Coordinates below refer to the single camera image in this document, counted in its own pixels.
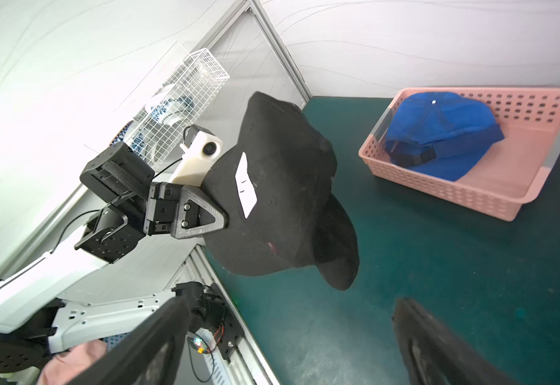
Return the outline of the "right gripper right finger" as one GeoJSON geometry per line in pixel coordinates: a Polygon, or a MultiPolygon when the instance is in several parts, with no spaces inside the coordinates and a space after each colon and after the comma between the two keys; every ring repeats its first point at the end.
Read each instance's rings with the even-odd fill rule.
{"type": "Polygon", "coordinates": [[[413,298],[400,298],[392,324],[411,384],[516,384],[413,298]]]}

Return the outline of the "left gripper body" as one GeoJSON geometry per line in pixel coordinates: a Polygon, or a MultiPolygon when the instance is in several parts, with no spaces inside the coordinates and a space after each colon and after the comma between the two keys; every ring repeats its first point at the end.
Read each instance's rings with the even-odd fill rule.
{"type": "Polygon", "coordinates": [[[183,205],[181,202],[183,188],[181,184],[151,183],[143,222],[144,234],[181,236],[182,228],[178,213],[183,205]]]}

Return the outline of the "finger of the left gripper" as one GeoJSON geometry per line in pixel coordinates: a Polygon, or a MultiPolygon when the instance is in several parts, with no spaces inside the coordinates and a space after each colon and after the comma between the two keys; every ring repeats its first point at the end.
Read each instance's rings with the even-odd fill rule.
{"type": "Polygon", "coordinates": [[[170,235],[190,239],[215,233],[227,226],[227,214],[200,188],[182,186],[170,235]]]}

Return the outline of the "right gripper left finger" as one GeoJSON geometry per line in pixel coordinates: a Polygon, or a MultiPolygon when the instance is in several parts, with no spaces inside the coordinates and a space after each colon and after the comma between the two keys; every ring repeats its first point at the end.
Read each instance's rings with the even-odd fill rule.
{"type": "Polygon", "coordinates": [[[70,383],[175,383],[190,320],[191,311],[185,299],[168,300],[70,383]]]}

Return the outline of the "black baseball cap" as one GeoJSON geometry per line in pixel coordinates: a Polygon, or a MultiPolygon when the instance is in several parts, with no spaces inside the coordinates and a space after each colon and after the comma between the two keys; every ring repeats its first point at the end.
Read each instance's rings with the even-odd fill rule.
{"type": "Polygon", "coordinates": [[[331,142],[297,105],[254,93],[237,143],[201,185],[228,218],[204,236],[211,255],[246,277],[315,266],[348,290],[360,260],[355,227],[332,193],[337,167],[331,142]]]}

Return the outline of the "blue baseball cap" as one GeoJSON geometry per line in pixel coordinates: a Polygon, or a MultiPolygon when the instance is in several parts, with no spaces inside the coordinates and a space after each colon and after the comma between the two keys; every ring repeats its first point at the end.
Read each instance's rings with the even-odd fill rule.
{"type": "Polygon", "coordinates": [[[396,110],[384,149],[394,165],[458,181],[503,139],[487,104],[453,92],[421,92],[396,110]]]}

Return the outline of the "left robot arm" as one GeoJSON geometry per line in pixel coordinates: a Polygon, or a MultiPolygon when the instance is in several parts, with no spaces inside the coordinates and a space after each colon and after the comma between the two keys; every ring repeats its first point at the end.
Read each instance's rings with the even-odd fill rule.
{"type": "Polygon", "coordinates": [[[86,164],[80,179],[105,206],[53,251],[0,281],[0,373],[43,367],[57,351],[61,293],[119,261],[143,238],[188,239],[225,227],[226,216],[201,192],[220,150],[211,139],[184,146],[170,182],[157,182],[153,169],[123,142],[86,164]]]}

